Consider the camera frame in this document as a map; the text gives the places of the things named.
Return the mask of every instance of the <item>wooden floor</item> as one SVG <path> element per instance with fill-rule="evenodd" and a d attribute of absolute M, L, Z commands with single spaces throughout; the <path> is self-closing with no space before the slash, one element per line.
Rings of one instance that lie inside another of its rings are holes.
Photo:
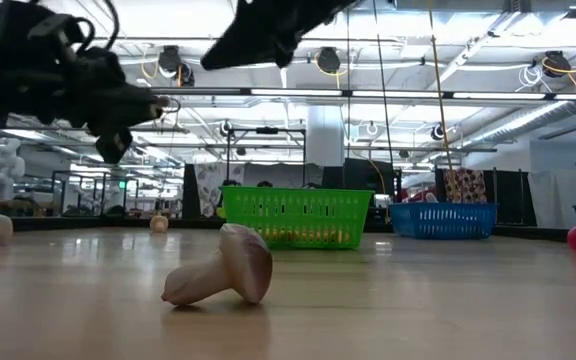
<path fill-rule="evenodd" d="M 357 252 L 275 252 L 263 306 L 163 303 L 166 274 L 217 234 L 17 234 L 0 248 L 0 359 L 576 360 L 563 244 L 365 235 Z"/>

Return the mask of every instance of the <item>blue basket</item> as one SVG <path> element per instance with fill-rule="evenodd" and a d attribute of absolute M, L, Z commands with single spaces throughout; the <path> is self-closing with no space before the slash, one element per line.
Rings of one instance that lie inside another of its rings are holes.
<path fill-rule="evenodd" d="M 486 239 L 492 233 L 496 204 L 409 203 L 390 205 L 396 233 L 417 239 Z"/>

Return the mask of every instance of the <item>green basket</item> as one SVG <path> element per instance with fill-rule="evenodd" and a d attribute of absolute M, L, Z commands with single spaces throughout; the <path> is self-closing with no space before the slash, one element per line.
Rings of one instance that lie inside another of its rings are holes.
<path fill-rule="evenodd" d="M 271 247 L 356 249 L 372 191 L 225 186 L 227 220 Z"/>

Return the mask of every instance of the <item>plastic basket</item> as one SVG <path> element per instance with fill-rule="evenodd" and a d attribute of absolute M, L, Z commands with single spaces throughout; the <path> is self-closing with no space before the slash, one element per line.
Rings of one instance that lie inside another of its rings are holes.
<path fill-rule="evenodd" d="M 372 191 L 226 186 L 227 220 L 253 228 L 271 247 L 355 249 Z"/>
<path fill-rule="evenodd" d="M 496 204 L 394 204 L 390 220 L 396 233 L 417 239 L 486 239 L 496 212 Z"/>

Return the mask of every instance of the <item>yellow cable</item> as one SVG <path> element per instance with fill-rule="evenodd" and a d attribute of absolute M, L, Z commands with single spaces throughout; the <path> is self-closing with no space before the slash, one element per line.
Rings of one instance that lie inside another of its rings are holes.
<path fill-rule="evenodd" d="M 452 160 L 450 159 L 450 148 L 448 147 L 448 132 L 446 131 L 446 116 L 444 114 L 444 101 L 441 93 L 441 77 L 439 76 L 439 59 L 437 55 L 437 39 L 435 38 L 435 22 L 432 16 L 432 0 L 428 0 L 428 17 L 430 18 L 430 33 L 432 51 L 435 58 L 435 77 L 437 79 L 437 94 L 439 98 L 439 113 L 441 114 L 441 129 L 444 132 L 444 149 L 446 150 L 446 157 L 448 157 L 448 171 L 449 183 L 452 190 L 452 200 L 457 199 L 457 188 L 455 187 L 455 174 L 452 171 Z"/>
<path fill-rule="evenodd" d="M 150 75 L 146 72 L 146 66 L 145 65 L 146 65 L 146 51 L 144 51 L 144 56 L 143 56 L 142 62 L 141 62 L 141 72 L 148 79 L 154 79 L 155 77 L 157 77 L 157 72 L 159 71 L 159 61 L 155 62 L 155 71 L 152 73 L 152 75 Z"/>
<path fill-rule="evenodd" d="M 315 66 L 317 67 L 317 70 L 319 70 L 320 73 L 322 73 L 322 74 L 324 74 L 324 75 L 326 75 L 326 76 L 334 76 L 334 77 L 336 77 L 336 78 L 337 78 L 337 89 L 339 89 L 339 87 L 340 87 L 340 85 L 339 85 L 339 77 L 340 77 L 340 76 L 343 76 L 343 75 L 346 75 L 346 74 L 348 73 L 348 69 L 346 69 L 346 70 L 344 70 L 344 71 L 342 71 L 342 72 L 336 72 L 336 73 L 334 73 L 334 74 L 330 74 L 330 73 L 325 72 L 325 71 L 319 66 L 319 64 L 317 63 L 317 60 L 318 60 L 318 59 L 319 59 L 319 53 L 315 54 L 315 59 L 314 59 L 314 60 L 315 60 L 314 63 L 315 63 Z"/>
<path fill-rule="evenodd" d="M 573 84 L 575 85 L 575 87 L 576 87 L 576 80 L 575 80 L 575 78 L 572 76 L 572 74 L 569 73 L 569 74 L 568 74 L 568 77 L 570 78 L 570 81 L 572 81 L 572 83 L 573 83 Z"/>
<path fill-rule="evenodd" d="M 556 67 L 552 67 L 550 65 L 547 65 L 546 60 L 548 60 L 548 57 L 545 57 L 541 60 L 541 65 L 550 71 L 556 71 L 556 72 L 561 73 L 561 74 L 576 74 L 576 69 L 575 70 L 557 69 Z"/>

